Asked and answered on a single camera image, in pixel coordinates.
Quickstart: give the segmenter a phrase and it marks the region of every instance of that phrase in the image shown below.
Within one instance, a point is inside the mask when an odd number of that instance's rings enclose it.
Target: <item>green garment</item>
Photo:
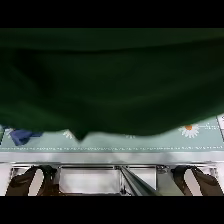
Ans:
[[[224,29],[1,28],[0,83],[4,125],[159,134],[223,113]]]

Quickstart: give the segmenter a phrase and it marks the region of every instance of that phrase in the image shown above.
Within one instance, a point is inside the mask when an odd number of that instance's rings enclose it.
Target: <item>metal bar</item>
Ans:
[[[121,173],[123,174],[134,196],[161,196],[150,185],[148,185],[126,167],[121,166]]]

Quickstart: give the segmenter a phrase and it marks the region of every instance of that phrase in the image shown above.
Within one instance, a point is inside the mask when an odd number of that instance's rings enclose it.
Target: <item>daisy center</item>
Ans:
[[[185,126],[185,128],[186,128],[187,130],[192,130],[192,126],[191,126],[191,125]]]

